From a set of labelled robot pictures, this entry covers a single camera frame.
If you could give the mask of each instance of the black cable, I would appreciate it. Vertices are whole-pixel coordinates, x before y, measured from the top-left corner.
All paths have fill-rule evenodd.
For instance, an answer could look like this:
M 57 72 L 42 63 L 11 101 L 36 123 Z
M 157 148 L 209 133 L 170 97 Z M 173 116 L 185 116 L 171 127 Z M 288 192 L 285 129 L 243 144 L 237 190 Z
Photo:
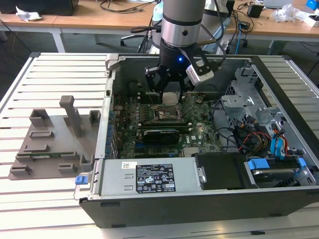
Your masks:
M 310 45 L 310 44 L 308 44 L 308 43 L 306 43 L 306 42 L 304 42 L 304 41 L 301 41 L 303 44 L 306 44 L 307 46 L 319 46 L 319 44 L 317 44 L 317 45 Z
M 220 11 L 219 11 L 219 6 L 218 6 L 218 3 L 217 3 L 217 0 L 214 0 L 214 3 L 215 3 L 215 6 L 216 6 L 217 14 L 218 14 L 218 17 L 219 17 L 219 20 L 220 20 L 220 27 L 221 27 L 221 34 L 220 34 L 220 36 L 216 39 L 216 41 L 219 41 L 219 40 L 221 40 L 221 39 L 223 38 L 225 29 L 224 29 L 223 20 L 221 19 L 221 16 L 220 16 Z
M 223 96 L 223 94 L 221 93 L 221 91 L 215 86 L 215 85 L 213 85 L 212 83 L 209 83 L 209 84 L 207 84 L 208 86 L 212 86 L 219 94 L 220 94 L 220 96 L 219 97 L 222 97 Z
M 151 29 L 152 19 L 153 19 L 153 15 L 152 15 L 152 17 L 151 17 L 148 30 L 146 31 L 145 36 L 144 36 L 144 40 L 143 40 L 143 43 L 144 43 L 143 53 L 146 53 L 146 47 L 147 47 L 147 44 L 148 44 L 148 41 L 149 41 L 149 39 L 148 39 L 148 33 L 149 33 L 149 30 Z
M 213 34 L 210 33 L 210 31 L 203 25 L 201 24 L 200 25 L 205 31 L 206 33 L 212 38 L 212 39 L 215 39 L 216 40 L 216 45 L 221 49 L 221 51 L 223 52 L 223 58 L 221 59 L 220 62 L 218 62 L 219 65 L 223 64 L 223 62 L 225 61 L 226 59 L 226 51 L 225 49 L 223 48 L 223 46 L 217 41 L 217 39 L 213 36 Z
M 21 39 L 13 32 L 11 31 L 11 29 L 0 19 L 1 23 L 19 40 L 19 42 L 21 42 L 21 44 L 28 49 L 28 51 L 31 53 L 32 51 L 30 50 L 30 48 L 27 47 L 27 45 L 25 45 L 25 43 L 23 41 L 21 41 Z
M 130 30 L 130 33 L 135 34 L 135 33 L 141 33 L 144 31 L 147 31 L 149 28 L 147 26 L 137 26 L 137 27 L 133 27 Z
M 251 4 L 253 4 L 254 2 L 251 1 L 251 2 L 245 2 L 245 3 L 242 3 L 242 4 L 239 4 L 238 7 L 237 7 L 237 10 L 241 10 L 243 9 L 244 7 L 250 7 Z
M 234 32 L 234 34 L 233 34 L 233 36 L 232 36 L 232 38 L 231 38 L 231 40 L 230 40 L 230 42 L 229 42 L 229 45 L 231 45 L 231 43 L 233 42 L 233 39 L 234 39 L 236 33 L 238 34 L 238 21 L 239 21 L 239 19 L 238 19 L 238 13 L 233 12 L 232 16 L 233 16 L 234 19 L 235 19 L 235 27 L 236 27 L 236 28 L 235 28 L 235 32 Z
M 251 29 L 249 30 L 247 30 L 247 31 L 242 31 L 242 30 L 240 30 L 242 33 L 245 33 L 245 34 L 247 34 L 247 33 L 249 33 L 249 32 L 251 32 L 253 29 L 254 29 L 254 27 L 255 27 L 255 23 L 254 23 L 254 20 L 250 17 L 250 16 L 248 16 L 247 14 L 245 14 L 245 13 L 243 13 L 243 12 L 241 12 L 241 11 L 237 11 L 237 10 L 233 10 L 234 12 L 237 12 L 237 13 L 241 13 L 241 14 L 243 14 L 244 16 L 246 16 L 247 18 L 249 18 L 250 20 L 251 20 L 251 22 L 252 22 L 252 27 L 251 27 Z
M 111 5 L 110 0 L 105 0 L 105 1 L 100 3 L 100 8 L 105 10 L 105 11 L 110 11 L 110 12 L 120 13 L 120 14 L 127 14 L 127 13 L 135 13 L 135 12 L 144 11 L 142 8 L 139 8 L 139 7 L 151 4 L 151 3 L 156 2 L 156 1 L 157 0 L 154 0 L 154 1 L 151 1 L 151 2 L 146 2 L 146 3 L 140 4 L 140 5 L 137 5 L 137 6 L 134 6 L 134 7 L 130 7 L 130 8 L 127 8 L 127 9 L 123 9 L 123 10 L 113 10 L 113 9 L 110 9 L 110 5 Z
M 309 48 L 307 48 L 304 44 L 303 44 L 303 42 L 302 41 L 300 41 L 299 42 L 305 49 L 307 49 L 308 51 L 311 51 L 311 52 L 313 52 L 313 53 L 316 53 L 317 54 L 317 56 L 319 56 L 319 52 L 318 51 L 313 51 L 313 50 L 311 50 L 311 49 L 309 49 Z
M 316 65 L 319 64 L 319 60 L 314 64 L 314 66 L 311 68 L 311 70 L 309 71 L 309 73 L 307 74 L 307 76 L 309 76 L 311 74 L 311 72 L 314 70 L 314 68 L 316 67 Z

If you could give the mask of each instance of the cable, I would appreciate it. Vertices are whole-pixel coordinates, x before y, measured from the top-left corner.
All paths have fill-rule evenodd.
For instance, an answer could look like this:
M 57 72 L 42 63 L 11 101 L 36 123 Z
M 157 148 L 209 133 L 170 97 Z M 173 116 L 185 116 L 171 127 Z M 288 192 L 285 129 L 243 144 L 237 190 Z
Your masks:
M 221 27 L 221 34 L 220 34 L 220 36 L 216 39 L 216 41 L 219 41 L 219 40 L 221 40 L 221 39 L 223 38 L 225 29 L 224 29 L 223 20 L 221 19 L 221 16 L 220 16 L 220 11 L 219 11 L 219 6 L 218 6 L 217 0 L 214 0 L 214 3 L 215 3 L 215 6 L 216 6 L 217 14 L 218 14 L 218 17 L 219 17 L 219 20 L 220 20 L 220 27 Z
M 143 53 L 146 53 L 146 47 L 147 47 L 147 43 L 148 43 L 148 33 L 149 33 L 149 30 L 151 29 L 151 23 L 152 23 L 152 19 L 153 19 L 153 15 L 152 15 L 152 17 L 151 17 L 151 20 L 150 20 L 150 23 L 149 23 L 149 27 L 148 27 L 148 30 L 146 31 L 146 33 L 145 33 L 145 36 L 144 36 L 144 38 L 143 38 Z
M 242 33 L 245 33 L 245 34 L 251 32 L 251 31 L 254 29 L 254 27 L 255 27 L 255 23 L 254 23 L 253 19 L 252 19 L 250 16 L 248 16 L 247 14 L 245 14 L 245 13 L 243 13 L 243 12 L 241 12 L 241 11 L 237 11 L 237 10 L 233 10 L 233 11 L 234 11 L 234 12 L 237 12 L 237 13 L 241 13 L 241 14 L 243 14 L 244 16 L 246 16 L 247 18 L 249 18 L 249 19 L 251 20 L 251 22 L 252 22 L 252 27 L 251 27 L 251 29 L 250 29 L 250 30 L 248 29 L 247 31 L 241 31 Z
M 316 67 L 316 65 L 319 64 L 319 60 L 314 64 L 314 66 L 311 68 L 311 70 L 309 71 L 309 73 L 307 74 L 307 76 L 309 76 L 311 74 L 311 72 L 314 70 L 314 68 Z
M 157 0 L 154 0 L 154 1 L 151 1 L 151 2 L 146 2 L 146 3 L 140 4 L 140 5 L 137 5 L 137 6 L 134 6 L 134 7 L 130 7 L 130 8 L 127 8 L 127 9 L 123 9 L 123 10 L 113 10 L 113 9 L 110 9 L 110 5 L 111 5 L 110 0 L 105 0 L 105 1 L 100 3 L 100 8 L 105 10 L 105 11 L 110 11 L 110 12 L 120 13 L 120 14 L 127 14 L 127 13 L 142 12 L 142 11 L 144 11 L 141 8 L 142 6 L 146 6 L 146 5 L 151 4 L 153 2 L 156 2 L 156 1 Z
M 30 48 L 27 47 L 27 45 L 25 45 L 25 43 L 23 41 L 21 41 L 21 39 L 19 37 L 17 37 L 17 35 L 0 19 L 1 23 L 19 40 L 19 42 L 21 42 L 21 44 L 23 46 L 25 46 L 26 49 L 28 49 L 28 51 L 31 53 L 32 51 L 30 50 Z
M 237 29 L 238 23 L 240 22 L 239 19 L 238 19 L 238 13 L 236 13 L 236 12 L 233 11 L 232 16 L 233 16 L 234 19 L 235 19 L 235 27 L 236 27 L 236 28 L 235 28 L 235 32 L 234 32 L 234 34 L 233 34 L 233 36 L 232 36 L 232 38 L 231 38 L 231 40 L 230 40 L 230 42 L 229 42 L 229 45 L 231 45 L 231 43 L 233 42 L 233 39 L 234 39 L 234 37 L 235 37 L 235 35 L 236 35 L 237 31 L 238 31 L 238 29 Z
M 212 86 L 219 94 L 220 94 L 220 97 L 222 97 L 223 96 L 223 94 L 221 93 L 221 91 L 215 86 L 215 85 L 213 85 L 212 83 L 209 83 L 209 84 L 207 84 L 208 86 Z
M 307 46 L 319 46 L 319 44 L 317 44 L 317 45 L 310 45 L 310 44 L 308 44 L 308 43 L 306 43 L 306 42 L 304 42 L 304 41 L 301 41 L 303 44 L 305 44 L 305 45 L 307 45 Z
M 243 9 L 244 7 L 250 7 L 251 4 L 253 4 L 254 2 L 251 1 L 251 2 L 245 2 L 245 3 L 242 3 L 242 4 L 239 4 L 238 7 L 237 7 L 237 10 L 241 10 Z
M 223 58 L 221 59 L 220 62 L 218 62 L 219 65 L 223 64 L 223 62 L 225 61 L 226 59 L 226 51 L 225 49 L 223 48 L 223 46 L 217 41 L 217 39 L 213 36 L 213 34 L 210 33 L 210 31 L 203 25 L 201 24 L 200 25 L 204 31 L 206 31 L 206 33 L 212 38 L 212 39 L 215 39 L 216 40 L 216 45 L 221 49 L 221 51 L 223 52 Z
M 240 37 L 241 37 L 241 25 L 239 25 L 239 40 L 238 40 L 238 42 L 237 42 L 237 47 L 236 47 L 235 55 L 237 55 L 237 53 L 238 53 L 239 43 L 240 43 Z
M 319 56 L 319 52 L 317 52 L 317 51 L 313 51 L 313 50 L 311 50 L 311 49 L 309 49 L 309 48 L 307 48 L 304 44 L 303 44 L 303 42 L 302 41 L 300 41 L 299 42 L 305 49 L 307 49 L 308 51 L 311 51 L 311 52 L 313 52 L 313 53 L 316 53 L 317 54 L 317 56 Z
M 17 35 L 18 35 L 18 33 L 16 33 L 16 35 L 15 35 L 14 38 L 13 38 L 13 43 L 12 43 L 12 55 L 13 55 L 13 57 L 15 58 L 15 60 L 17 60 L 18 62 L 24 64 L 25 62 L 20 61 L 20 60 L 17 58 L 17 56 L 14 54 L 14 44 L 15 44 L 15 39 L 16 39 L 16 36 L 17 36 Z
M 133 27 L 130 30 L 130 33 L 135 34 L 135 33 L 141 33 L 144 31 L 147 31 L 149 28 L 147 26 L 137 26 L 137 27 Z

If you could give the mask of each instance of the white paper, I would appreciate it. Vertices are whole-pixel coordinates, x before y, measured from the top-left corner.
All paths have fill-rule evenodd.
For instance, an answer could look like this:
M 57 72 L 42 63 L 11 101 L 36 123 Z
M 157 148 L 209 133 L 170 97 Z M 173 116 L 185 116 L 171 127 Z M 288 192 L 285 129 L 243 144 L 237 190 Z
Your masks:
M 42 17 L 37 12 L 27 12 L 19 9 L 17 6 L 16 8 L 16 14 L 21 20 L 23 21 L 32 21 L 32 20 L 39 20 L 42 19 Z

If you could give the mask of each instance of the warning label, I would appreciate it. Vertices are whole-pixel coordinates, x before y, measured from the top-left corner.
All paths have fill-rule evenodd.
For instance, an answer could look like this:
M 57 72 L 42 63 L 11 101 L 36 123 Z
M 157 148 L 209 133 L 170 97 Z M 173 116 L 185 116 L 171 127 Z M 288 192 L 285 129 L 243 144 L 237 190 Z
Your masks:
M 172 164 L 136 165 L 138 193 L 176 192 Z

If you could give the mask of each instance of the blue latch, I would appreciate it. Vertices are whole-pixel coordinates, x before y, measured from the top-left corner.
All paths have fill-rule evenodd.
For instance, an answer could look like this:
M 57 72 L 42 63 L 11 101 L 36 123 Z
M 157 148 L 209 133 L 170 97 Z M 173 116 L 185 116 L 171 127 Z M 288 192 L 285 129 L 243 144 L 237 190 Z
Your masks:
M 248 166 L 250 170 L 270 168 L 265 158 L 253 158 L 248 161 Z
M 303 167 L 305 167 L 307 165 L 303 158 L 299 158 L 298 159 L 298 163 L 299 163 L 301 168 L 303 168 Z
M 89 177 L 88 176 L 76 176 L 75 184 L 76 185 L 85 185 L 88 184 Z

